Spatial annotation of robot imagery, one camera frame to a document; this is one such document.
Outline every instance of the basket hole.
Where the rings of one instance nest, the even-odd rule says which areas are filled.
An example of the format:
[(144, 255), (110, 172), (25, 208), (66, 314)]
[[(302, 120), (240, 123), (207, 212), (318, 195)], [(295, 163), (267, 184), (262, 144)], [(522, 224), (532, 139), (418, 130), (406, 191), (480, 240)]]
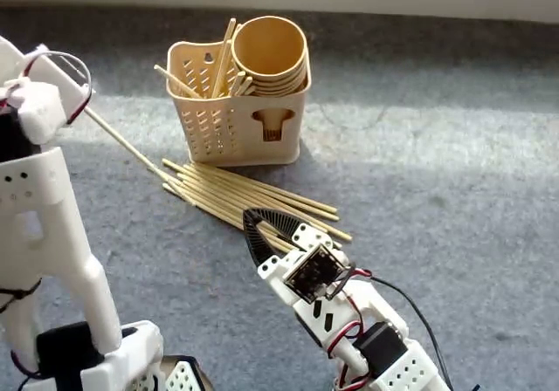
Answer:
[(293, 110), (282, 108), (262, 109), (252, 114), (254, 120), (262, 123), (264, 142), (281, 141), (283, 124), (293, 116), (295, 116)]

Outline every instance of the black circuit board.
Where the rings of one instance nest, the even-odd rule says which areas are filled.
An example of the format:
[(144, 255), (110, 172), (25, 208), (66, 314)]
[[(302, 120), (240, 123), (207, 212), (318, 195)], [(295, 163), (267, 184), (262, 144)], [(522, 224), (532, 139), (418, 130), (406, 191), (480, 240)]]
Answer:
[(321, 246), (289, 275), (285, 284), (312, 304), (324, 295), (326, 287), (345, 270), (345, 266), (328, 249)]

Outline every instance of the wooden stick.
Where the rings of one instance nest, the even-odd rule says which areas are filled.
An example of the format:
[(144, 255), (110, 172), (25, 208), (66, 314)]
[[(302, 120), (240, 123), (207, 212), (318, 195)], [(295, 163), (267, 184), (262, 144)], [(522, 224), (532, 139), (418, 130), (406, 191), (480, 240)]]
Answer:
[[(177, 173), (182, 173), (187, 175), (188, 174), (188, 166), (179, 166), (177, 164), (175, 164), (172, 161), (169, 161), (167, 159), (163, 159), (163, 164), (169, 168), (174, 169)], [(195, 170), (201, 170), (202, 172), (204, 172), (204, 168), (205, 167), (209, 167), (209, 166), (198, 166), (198, 165), (191, 165), (191, 168), (194, 168)], [(225, 180), (222, 177), (219, 177), (215, 174), (212, 174), (210, 172), (206, 172), (206, 174), (210, 177), (213, 178), (215, 183), (217, 183), (218, 185), (220, 185), (221, 189), (226, 189), (228, 190), (230, 193), (234, 194), (234, 195), (238, 195), (243, 197), (244, 199), (246, 199), (247, 201), (256, 201), (255, 203), (262, 203), (264, 204), (266, 207), (268, 208), (272, 208), (272, 209), (282, 209), (287, 213), (290, 214), (294, 214), (296, 216), (298, 216), (299, 218), (303, 219), (304, 221), (308, 221), (311, 223), (311, 225), (313, 225), (315, 228), (319, 229), (319, 230), (323, 230), (324, 232), (329, 232), (333, 235), (335, 235), (336, 237), (339, 237), (343, 240), (346, 241), (352, 241), (353, 237), (346, 233), (343, 232), (341, 230), (338, 230), (337, 228), (334, 228), (326, 223), (324, 223), (323, 221), (320, 221), (310, 215), (307, 215), (301, 211), (299, 211), (298, 209), (295, 209), (294, 207), (291, 207), (289, 205), (286, 205), (283, 202), (280, 202), (279, 200), (272, 198), (272, 197), (266, 197), (265, 194), (262, 194), (260, 192), (254, 192), (254, 191), (250, 191), (249, 189), (243, 189), (242, 187), (239, 187), (239, 185), (235, 185), (232, 184), (230, 181)], [(342, 245), (339, 243), (335, 243), (337, 248), (341, 248)]]
[(342, 240), (346, 240), (346, 241), (352, 241), (352, 236), (346, 232), (343, 232), (341, 230), (338, 230), (335, 227), (332, 227), (331, 225), (328, 225), (326, 223), (324, 223), (323, 221), (320, 221), (316, 218), (314, 218), (313, 216), (307, 215), (304, 212), (289, 206), (273, 197), (269, 197), (266, 196), (266, 194), (262, 194), (261, 192), (257, 192), (254, 190), (251, 190), (249, 188), (247, 188), (246, 186), (243, 185), (238, 185), (238, 184), (234, 184), (231, 181), (225, 180), (224, 178), (220, 178), (221, 181), (219, 183), (221, 183), (222, 186), (225, 186), (227, 189), (232, 190), (233, 192), (235, 192), (235, 194), (237, 195), (245, 195), (245, 196), (250, 196), (253, 200), (256, 200), (257, 202), (262, 202), (264, 203), (267, 207), (269, 208), (273, 208), (273, 209), (282, 209), (287, 213), (293, 214), (298, 216), (299, 218), (303, 219), (304, 221), (308, 221), (311, 223), (311, 225), (313, 225), (316, 228), (319, 228), (321, 230), (324, 230), (326, 232), (329, 232), (330, 234), (341, 238)]
[(256, 90), (256, 88), (254, 86), (250, 86), (245, 90), (245, 92), (242, 95), (243, 96), (248, 96), (249, 94), (252, 94), (252, 92), (254, 92), (254, 90)]
[[(243, 221), (243, 211), (248, 208), (254, 208), (251, 203), (243, 203), (238, 199), (235, 199), (236, 196), (227, 196), (224, 195), (223, 192), (220, 192), (218, 189), (214, 189), (208, 185), (204, 185), (201, 182), (194, 180), (192, 177), (188, 177), (187, 175), (179, 174), (179, 177), (183, 179), (181, 183), (181, 187), (187, 190), (195, 190), (198, 194), (205, 197), (209, 202), (215, 202), (219, 206), (225, 206), (226, 208), (230, 209), (231, 212), (235, 215), (235, 217), (242, 223)], [(262, 223), (260, 228), (262, 232), (268, 233), (270, 236), (276, 237), (279, 233), (278, 231), (272, 227), (268, 223)], [(290, 243), (286, 243), (280, 238), (277, 238), (278, 241), (285, 243), (284, 245), (287, 247), (293, 247)]]
[[(212, 204), (211, 202), (208, 202), (207, 200), (197, 195), (196, 193), (189, 192), (189, 194), (186, 195), (185, 193), (186, 189), (184, 189), (183, 186), (181, 188), (179, 187), (172, 188), (171, 186), (168, 185), (168, 183), (164, 183), (163, 188), (168, 192), (172, 193), (173, 195), (180, 197), (181, 199), (184, 199), (185, 196), (187, 197), (194, 196), (198, 200), (197, 202), (198, 208), (208, 212), (209, 214), (221, 219), (226, 223), (229, 223), (230, 225), (233, 225), (234, 227), (240, 230), (243, 229), (243, 224), (233, 214), (223, 209), (220, 209), (218, 206)], [(286, 243), (281, 238), (277, 238), (274, 234), (272, 234), (269, 231), (267, 232), (263, 231), (263, 235), (278, 250), (288, 253), (293, 248), (291, 244)]]
[[(179, 166), (177, 166), (175, 163), (171, 163), (169, 162), (169, 165), (172, 165), (173, 169), (181, 169)], [(202, 184), (206, 184), (206, 185), (213, 185), (211, 188), (216, 190), (216, 191), (220, 191), (219, 193), (221, 195), (225, 195), (227, 197), (236, 197), (237, 200), (241, 203), (243, 203), (245, 206), (248, 206), (249, 208), (272, 208), (272, 209), (281, 209), (284, 210), (288, 213), (293, 213), (293, 211), (297, 212), (297, 209), (293, 209), (291, 207), (289, 207), (288, 205), (285, 205), (285, 207), (280, 207), (277, 205), (277, 203), (271, 202), (271, 201), (267, 201), (267, 200), (259, 200), (258, 197), (254, 197), (253, 195), (251, 195), (251, 192), (248, 190), (239, 190), (238, 186), (234, 186), (234, 185), (229, 185), (227, 184), (227, 182), (223, 181), (222, 179), (219, 179), (218, 177), (214, 176), (214, 175), (207, 175), (203, 172), (200, 172), (199, 170), (196, 170), (195, 168), (191, 167), (191, 166), (184, 166), (182, 167), (182, 172), (178, 173), (177, 176), (183, 180), (185, 179), (189, 179), (191, 180), (192, 178), (196, 178), (200, 183)], [(304, 216), (300, 216), (302, 217), (305, 221), (309, 221), (309, 218), (312, 218), (304, 213), (301, 212), (301, 214)], [(324, 232), (328, 232), (327, 230), (325, 230), (324, 228), (322, 228), (321, 226), (310, 222), (311, 225), (313, 225), (316, 229), (318, 230), (322, 230)], [(341, 250), (342, 249), (342, 244), (338, 243), (337, 241), (333, 241), (334, 246), (338, 249)]]
[(196, 93), (196, 91), (193, 88), (188, 87), (180, 79), (175, 77), (173, 74), (171, 74), (170, 72), (168, 72), (164, 68), (161, 68), (159, 65), (154, 65), (154, 70), (159, 72), (166, 79), (170, 79), (171, 81), (173, 81), (175, 84), (177, 84), (181, 88), (181, 90), (184, 90), (190, 97), (193, 97), (194, 99), (201, 99), (202, 98), (202, 96), (200, 96), (200, 94)]
[(214, 86), (213, 91), (211, 92), (211, 99), (216, 99), (219, 93), (221, 93), (221, 87), (224, 83), (224, 77), (227, 74), (227, 67), (229, 66), (229, 59), (231, 57), (231, 40), (224, 43), (224, 48), (221, 50), (222, 52), (220, 52), (220, 55), (223, 53), (221, 62), (214, 65), (217, 66), (217, 74), (213, 83)]
[(247, 177), (243, 177), (242, 175), (239, 176), (239, 177), (236, 177), (237, 175), (235, 175), (234, 173), (231, 173), (229, 171), (224, 171), (224, 170), (221, 170), (221, 169), (218, 169), (218, 168), (215, 168), (215, 167), (199, 165), (197, 163), (193, 164), (193, 166), (195, 168), (201, 168), (203, 171), (215, 174), (218, 177), (222, 177), (222, 178), (226, 179), (227, 181), (230, 181), (231, 183), (235, 183), (235, 184), (238, 184), (238, 185), (243, 185), (243, 186), (246, 186), (248, 189), (254, 189), (254, 190), (256, 190), (260, 193), (264, 193), (267, 196), (271, 196), (271, 197), (273, 197), (275, 199), (278, 199), (278, 200), (280, 200), (284, 203), (288, 203), (288, 204), (294, 206), (295, 208), (305, 210), (306, 212), (310, 212), (311, 214), (322, 216), (323, 218), (329, 219), (330, 221), (340, 221), (340, 217), (338, 215), (331, 214), (331, 213), (329, 213), (325, 210), (317, 209), (315, 206), (308, 205), (306, 203), (297, 201), (297, 200), (292, 199), (290, 197), (287, 197), (285, 195), (280, 195), (280, 194), (278, 194), (274, 191), (271, 191), (269, 189), (265, 189), (265, 188), (261, 187), (258, 183), (250, 182), (251, 179), (248, 179)]
[(214, 168), (214, 169), (216, 169), (216, 171), (224, 172), (228, 175), (231, 175), (231, 177), (233, 177), (233, 178), (237, 178), (239, 180), (246, 180), (250, 184), (257, 185), (257, 186), (259, 186), (263, 189), (270, 190), (274, 193), (280, 194), (282, 196), (289, 197), (289, 198), (294, 199), (294, 200), (299, 201), (299, 202), (306, 203), (307, 205), (314, 206), (318, 209), (326, 210), (327, 212), (330, 212), (330, 213), (333, 213), (333, 214), (337, 213), (337, 211), (338, 211), (338, 209), (334, 208), (333, 206), (327, 205), (325, 203), (320, 203), (320, 202), (314, 201), (313, 199), (308, 199), (305, 196), (297, 195), (297, 194), (289, 192), (287, 190), (276, 188), (275, 186), (271, 186), (269, 184), (259, 182), (257, 180), (249, 179), (248, 177), (243, 177), (242, 175), (237, 175), (237, 174), (232, 173), (230, 171), (225, 171), (225, 170), (222, 170), (220, 168), (215, 168), (215, 167), (212, 167), (212, 166), (208, 166), (206, 164), (197, 163), (197, 165), (200, 166), (200, 167)]
[(243, 93), (246, 91), (246, 89), (248, 88), (248, 86), (252, 84), (252, 77), (249, 75), (245, 81), (243, 81), (243, 84), (241, 84), (241, 87), (238, 88), (237, 92), (235, 93), (236, 96), (242, 96)]
[(229, 52), (231, 52), (231, 38), (233, 37), (233, 32), (235, 31), (235, 26), (237, 25), (237, 19), (232, 17), (229, 20), (229, 24), (227, 24), (227, 30), (225, 31), (224, 42), (221, 45), (221, 49), (219, 50), (219, 54), (217, 55), (216, 62), (214, 62), (214, 66), (216, 67), (215, 77), (213, 79), (213, 84), (210, 87), (210, 93), (212, 98), (216, 98), (219, 94), (219, 88), (221, 87), (221, 80), (223, 75), (220, 74), (222, 69), (227, 68), (227, 66), (223, 66), (225, 57), (229, 56)]
[(231, 85), (231, 90), (229, 90), (229, 95), (232, 96), (234, 93), (237, 92), (238, 88), (241, 87), (241, 83), (243, 82), (243, 79), (245, 78), (246, 72), (241, 71), (241, 72), (237, 72), (237, 75), (235, 76), (235, 81), (233, 81), (233, 84)]
[(169, 180), (170, 176), (167, 173), (161, 171), (153, 162), (149, 160), (148, 157), (146, 157), (144, 154), (138, 151), (130, 142), (126, 141), (126, 139), (124, 139), (124, 137), (121, 134), (119, 134), (115, 129), (113, 129), (108, 124), (108, 122), (103, 118), (101, 118), (91, 107), (89, 106), (86, 107), (84, 109), (84, 112), (86, 112), (87, 115), (91, 119), (93, 119), (93, 121), (97, 123), (97, 125), (99, 125), (105, 132), (107, 132), (117, 142), (119, 142), (128, 152), (130, 152), (134, 157), (136, 157), (139, 161), (141, 161), (148, 168), (148, 170), (158, 175), (165, 182)]

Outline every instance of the utensil holder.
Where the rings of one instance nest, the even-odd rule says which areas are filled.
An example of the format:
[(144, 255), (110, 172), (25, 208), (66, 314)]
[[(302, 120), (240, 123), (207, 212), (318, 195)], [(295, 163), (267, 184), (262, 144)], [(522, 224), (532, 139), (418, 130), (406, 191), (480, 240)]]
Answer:
[[(223, 42), (193, 44), (179, 42), (169, 48), (167, 71), (203, 96), (209, 95), (215, 78), (213, 67)], [(188, 143), (190, 160), (219, 167), (287, 164), (300, 152), (300, 127), (307, 91), (311, 86), (308, 55), (304, 87), (284, 97), (228, 95), (238, 70), (231, 59), (228, 64), (222, 97), (192, 99), (186, 97), (172, 81), (167, 81), (167, 93), (173, 99)], [(281, 139), (265, 141), (259, 111), (286, 109), (290, 118), (282, 122)]]

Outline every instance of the robotic claw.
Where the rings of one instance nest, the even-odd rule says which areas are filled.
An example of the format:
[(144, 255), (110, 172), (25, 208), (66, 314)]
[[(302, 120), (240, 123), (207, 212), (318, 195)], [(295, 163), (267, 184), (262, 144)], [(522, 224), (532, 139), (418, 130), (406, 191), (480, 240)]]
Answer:
[[(293, 249), (278, 255), (261, 235), (261, 222), (272, 225)], [(246, 210), (243, 225), (259, 276), (294, 309), (328, 357), (339, 361), (335, 391), (452, 390), (442, 358), (444, 380), (427, 352), (409, 337), (405, 321), (373, 284), (357, 279), (373, 278), (372, 273), (356, 269), (328, 234), (272, 209)], [(370, 318), (375, 322), (367, 327)]]
[[(72, 59), (79, 86), (47, 56)], [(121, 326), (105, 271), (91, 252), (62, 150), (47, 147), (91, 97), (85, 65), (0, 37), (0, 321), (25, 391), (211, 390), (196, 360), (163, 356), (159, 328)], [(35, 317), (43, 276), (59, 278), (86, 322), (43, 332)]]

